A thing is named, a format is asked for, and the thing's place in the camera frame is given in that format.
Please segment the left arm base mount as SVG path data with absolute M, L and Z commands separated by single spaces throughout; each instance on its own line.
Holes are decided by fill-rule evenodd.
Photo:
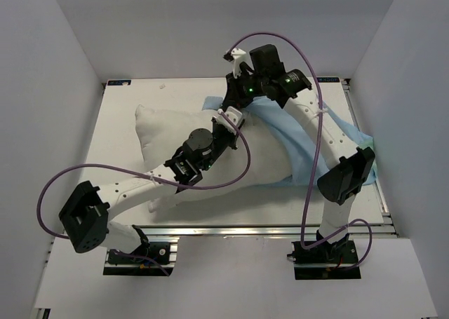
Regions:
M 108 250 L 104 276 L 168 277 L 177 257 L 177 238 L 149 238 L 149 247 L 131 254 Z

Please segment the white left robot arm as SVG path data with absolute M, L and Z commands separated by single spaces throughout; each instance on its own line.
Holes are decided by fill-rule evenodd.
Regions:
M 114 218 L 135 206 L 188 190 L 206 191 L 199 183 L 227 149 L 236 149 L 245 137 L 240 131 L 244 115 L 229 107 L 218 110 L 211 130 L 190 132 L 172 158 L 146 173 L 134 172 L 121 182 L 93 186 L 89 181 L 76 186 L 62 207 L 59 218 L 75 252 L 99 246 L 120 250 L 132 261 L 148 254 L 148 241 L 136 226 L 116 223 Z

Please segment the blue green satin pillowcase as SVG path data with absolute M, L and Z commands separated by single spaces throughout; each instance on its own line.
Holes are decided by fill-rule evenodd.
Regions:
M 202 110 L 217 110 L 220 108 L 222 101 L 222 97 L 208 96 L 203 102 Z M 349 139 L 357 143 L 360 148 L 371 147 L 374 151 L 373 137 L 362 133 L 356 126 L 341 119 L 325 102 L 323 102 L 323 107 L 327 110 L 329 117 L 332 117 L 334 122 L 336 122 Z M 262 119 L 272 135 L 284 145 L 290 162 L 292 162 L 293 176 L 291 175 L 279 182 L 266 184 L 265 186 L 307 186 L 309 184 L 315 145 L 302 126 L 274 101 L 271 101 L 266 97 L 256 97 L 254 101 L 246 107 L 246 111 Z M 320 155 L 314 178 L 314 186 L 316 186 L 317 179 L 324 175 L 328 170 L 325 161 Z M 376 162 L 374 162 L 367 180 L 363 185 L 373 184 L 376 179 L 377 165 Z

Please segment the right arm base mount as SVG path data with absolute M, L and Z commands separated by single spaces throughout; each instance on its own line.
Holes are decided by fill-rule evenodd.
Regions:
M 287 259 L 293 263 L 296 280 L 360 280 L 358 254 L 354 241 L 346 235 L 330 244 L 324 242 L 304 249 L 300 241 L 292 242 L 293 251 Z

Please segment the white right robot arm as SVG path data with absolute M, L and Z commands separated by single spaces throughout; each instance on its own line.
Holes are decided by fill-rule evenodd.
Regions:
M 323 106 L 318 80 L 310 81 L 299 69 L 286 71 L 276 46 L 267 44 L 248 53 L 233 48 L 223 58 L 232 64 L 232 72 L 226 76 L 227 92 L 217 121 L 234 132 L 243 120 L 243 110 L 256 97 L 267 97 L 295 119 L 314 141 L 312 167 L 324 159 L 328 171 L 320 178 L 310 178 L 325 199 L 321 224 L 316 242 L 301 246 L 317 247 L 317 255 L 323 261 L 335 261 L 342 254 L 341 243 L 348 233 L 354 197 L 375 160 L 373 149 L 361 148 L 349 138 Z

